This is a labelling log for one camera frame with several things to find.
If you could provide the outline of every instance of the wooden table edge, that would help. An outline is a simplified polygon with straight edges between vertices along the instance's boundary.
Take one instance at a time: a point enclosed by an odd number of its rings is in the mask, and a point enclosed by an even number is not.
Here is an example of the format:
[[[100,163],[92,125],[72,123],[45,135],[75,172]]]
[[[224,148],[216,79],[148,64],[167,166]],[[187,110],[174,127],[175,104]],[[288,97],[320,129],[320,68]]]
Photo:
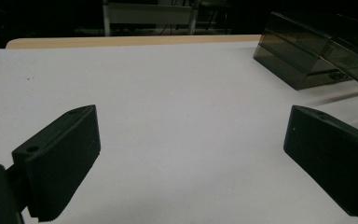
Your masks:
[[[195,44],[215,42],[258,41],[261,35],[164,35],[164,36],[109,36],[20,38],[7,43],[6,49],[59,49],[106,46],[141,46]]]

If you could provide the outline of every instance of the white surface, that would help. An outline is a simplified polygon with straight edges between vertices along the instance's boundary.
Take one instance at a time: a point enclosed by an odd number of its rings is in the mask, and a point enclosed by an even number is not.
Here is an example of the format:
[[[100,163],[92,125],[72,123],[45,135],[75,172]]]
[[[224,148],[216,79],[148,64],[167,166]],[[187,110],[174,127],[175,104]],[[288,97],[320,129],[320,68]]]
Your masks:
[[[1,49],[0,163],[94,104],[101,155],[54,224],[358,223],[282,149],[292,105],[358,122],[358,83],[295,91],[255,45]]]

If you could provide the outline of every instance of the dark translucent container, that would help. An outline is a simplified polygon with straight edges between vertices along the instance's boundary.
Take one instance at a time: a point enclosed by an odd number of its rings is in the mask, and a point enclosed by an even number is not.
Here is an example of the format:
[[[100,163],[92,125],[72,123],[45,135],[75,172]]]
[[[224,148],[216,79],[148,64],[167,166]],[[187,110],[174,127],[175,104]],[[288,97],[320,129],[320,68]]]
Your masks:
[[[272,12],[254,58],[296,90],[358,81],[358,20]]]

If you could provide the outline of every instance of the white tabletop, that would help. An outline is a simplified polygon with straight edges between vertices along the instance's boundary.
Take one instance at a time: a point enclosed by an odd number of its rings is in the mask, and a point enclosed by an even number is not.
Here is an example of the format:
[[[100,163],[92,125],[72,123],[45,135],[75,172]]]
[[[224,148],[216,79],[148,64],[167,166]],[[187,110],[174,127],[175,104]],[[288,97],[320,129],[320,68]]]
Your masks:
[[[54,224],[358,223],[282,148],[292,105],[358,127],[358,83],[295,91],[256,43],[0,49],[0,163],[96,105],[101,155]]]

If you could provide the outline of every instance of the metal frame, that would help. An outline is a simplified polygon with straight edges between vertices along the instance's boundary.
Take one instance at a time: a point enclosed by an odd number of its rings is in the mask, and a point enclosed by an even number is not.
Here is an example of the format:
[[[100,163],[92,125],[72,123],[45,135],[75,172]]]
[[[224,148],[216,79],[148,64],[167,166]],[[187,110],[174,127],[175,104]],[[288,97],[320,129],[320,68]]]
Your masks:
[[[110,36],[111,23],[188,24],[188,35],[194,34],[198,4],[193,7],[109,3],[103,0],[104,35]]]

